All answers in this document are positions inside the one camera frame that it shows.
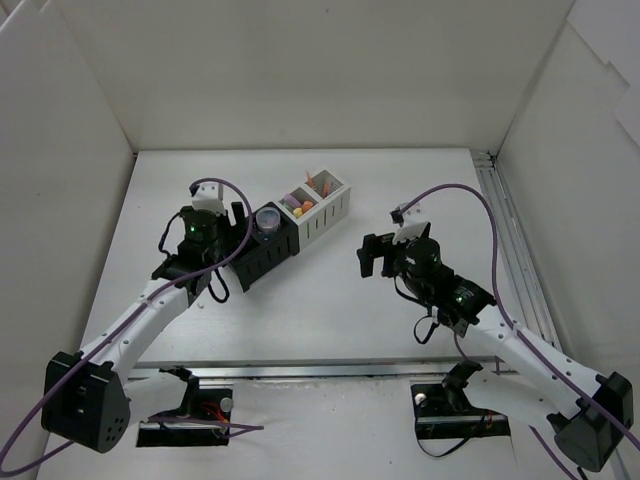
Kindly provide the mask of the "orange thin pen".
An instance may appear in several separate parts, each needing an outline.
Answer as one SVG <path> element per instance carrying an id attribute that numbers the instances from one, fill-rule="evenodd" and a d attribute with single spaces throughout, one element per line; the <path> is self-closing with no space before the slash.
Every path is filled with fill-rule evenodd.
<path id="1" fill-rule="evenodd" d="M 314 189 L 315 188 L 315 184 L 314 184 L 314 180 L 313 180 L 313 176 L 310 174 L 309 171 L 306 171 L 306 184 L 311 188 Z"/>

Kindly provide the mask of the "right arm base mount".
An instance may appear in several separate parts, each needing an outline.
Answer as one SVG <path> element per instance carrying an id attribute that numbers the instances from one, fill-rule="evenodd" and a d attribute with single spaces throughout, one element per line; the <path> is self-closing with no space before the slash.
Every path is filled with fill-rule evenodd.
<path id="1" fill-rule="evenodd" d="M 439 383 L 411 385 L 414 434 L 428 457 L 444 459 L 474 439 L 511 436 L 505 415 L 475 407 L 465 396 L 468 380 L 482 370 L 479 363 L 463 360 Z"/>

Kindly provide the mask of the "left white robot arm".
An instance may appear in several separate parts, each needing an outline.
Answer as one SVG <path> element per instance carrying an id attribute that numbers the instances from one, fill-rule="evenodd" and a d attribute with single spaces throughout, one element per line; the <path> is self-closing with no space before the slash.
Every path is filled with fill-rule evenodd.
<path id="1" fill-rule="evenodd" d="M 251 238 L 246 202 L 193 202 L 177 213 L 184 238 L 166 255 L 134 303 L 94 341 L 48 363 L 40 423 L 44 430 L 99 453 L 112 450 L 132 424 L 191 421 L 200 406 L 199 380 L 184 367 L 132 381 L 143 353 L 202 293 Z"/>

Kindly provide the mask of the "purple highlighter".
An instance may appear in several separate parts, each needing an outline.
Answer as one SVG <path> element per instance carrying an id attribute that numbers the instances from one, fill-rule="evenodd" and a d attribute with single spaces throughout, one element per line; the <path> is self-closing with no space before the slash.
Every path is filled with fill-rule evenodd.
<path id="1" fill-rule="evenodd" d="M 301 203 L 292 195 L 286 194 L 283 197 L 283 202 L 291 209 L 295 210 L 301 207 Z"/>

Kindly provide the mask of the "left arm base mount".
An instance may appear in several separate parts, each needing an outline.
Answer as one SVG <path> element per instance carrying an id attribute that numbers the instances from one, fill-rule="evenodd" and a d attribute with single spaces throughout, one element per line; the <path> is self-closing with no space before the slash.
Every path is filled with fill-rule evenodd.
<path id="1" fill-rule="evenodd" d="M 228 422 L 233 408 L 233 390 L 227 387 L 203 387 L 200 379 L 185 368 L 162 370 L 186 380 L 186 398 L 178 409 L 163 411 L 159 416 L 172 422 L 142 423 L 139 426 L 137 448 L 226 447 L 228 427 L 190 423 L 188 419 Z"/>

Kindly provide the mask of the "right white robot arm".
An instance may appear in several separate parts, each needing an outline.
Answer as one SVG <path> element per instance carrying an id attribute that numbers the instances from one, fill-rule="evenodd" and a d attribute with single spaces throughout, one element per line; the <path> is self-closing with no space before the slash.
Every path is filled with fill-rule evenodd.
<path id="1" fill-rule="evenodd" d="M 442 382 L 445 405 L 455 412 L 492 410 L 552 434 L 578 467 L 599 472 L 634 421 L 633 389 L 622 375 L 584 366 L 500 310 L 498 300 L 444 265 L 428 235 L 400 242 L 369 234 L 357 251 L 361 275 L 402 281 L 408 300 L 435 313 L 436 322 L 504 361 L 525 379 L 519 384 L 472 360 L 453 367 Z"/>

